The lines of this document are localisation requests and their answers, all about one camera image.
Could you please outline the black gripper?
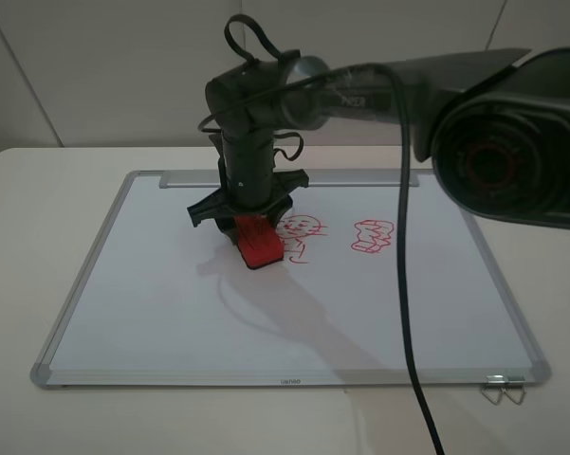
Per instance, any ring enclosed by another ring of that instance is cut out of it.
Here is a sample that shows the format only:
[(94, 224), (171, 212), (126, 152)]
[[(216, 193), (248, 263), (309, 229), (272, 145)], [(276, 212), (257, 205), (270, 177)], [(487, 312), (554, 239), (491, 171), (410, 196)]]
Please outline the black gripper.
[(250, 133), (231, 138), (211, 133), (217, 150), (220, 187), (198, 203), (188, 207), (193, 225), (213, 220), (218, 230), (238, 246), (237, 216), (261, 215), (276, 228), (292, 208), (290, 194), (309, 185), (303, 170), (277, 172), (274, 147), (279, 136), (274, 133)]

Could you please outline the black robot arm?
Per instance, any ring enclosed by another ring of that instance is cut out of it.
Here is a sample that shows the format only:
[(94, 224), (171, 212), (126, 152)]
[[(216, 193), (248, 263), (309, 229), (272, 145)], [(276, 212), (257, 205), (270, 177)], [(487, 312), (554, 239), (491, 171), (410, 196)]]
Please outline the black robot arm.
[(189, 207), (228, 236), (239, 215), (277, 223), (302, 171), (276, 172), (274, 142), (332, 118), (396, 124), (446, 195), (487, 219), (570, 230), (570, 47), (520, 48), (329, 69), (287, 52), (212, 79), (201, 129), (220, 187)]

